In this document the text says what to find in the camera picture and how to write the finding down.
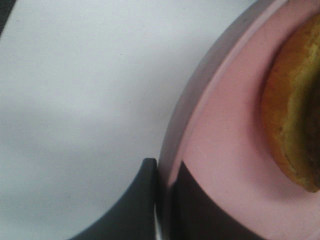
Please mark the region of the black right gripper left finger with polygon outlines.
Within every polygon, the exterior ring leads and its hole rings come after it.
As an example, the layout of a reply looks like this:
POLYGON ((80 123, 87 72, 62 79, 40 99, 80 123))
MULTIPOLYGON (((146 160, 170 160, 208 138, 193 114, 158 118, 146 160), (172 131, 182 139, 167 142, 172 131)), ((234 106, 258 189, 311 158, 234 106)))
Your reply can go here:
POLYGON ((157 161, 145 158, 123 196, 73 240, 155 240, 157 161))

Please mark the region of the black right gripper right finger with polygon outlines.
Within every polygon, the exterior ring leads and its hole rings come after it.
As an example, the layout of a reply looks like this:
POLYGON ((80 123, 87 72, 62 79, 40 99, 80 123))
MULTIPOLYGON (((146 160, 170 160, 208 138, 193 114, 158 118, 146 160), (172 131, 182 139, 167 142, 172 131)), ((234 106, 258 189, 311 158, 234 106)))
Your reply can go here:
POLYGON ((173 185, 172 240, 292 240, 287 216, 258 198, 232 172, 218 169, 201 184, 182 162, 173 185))

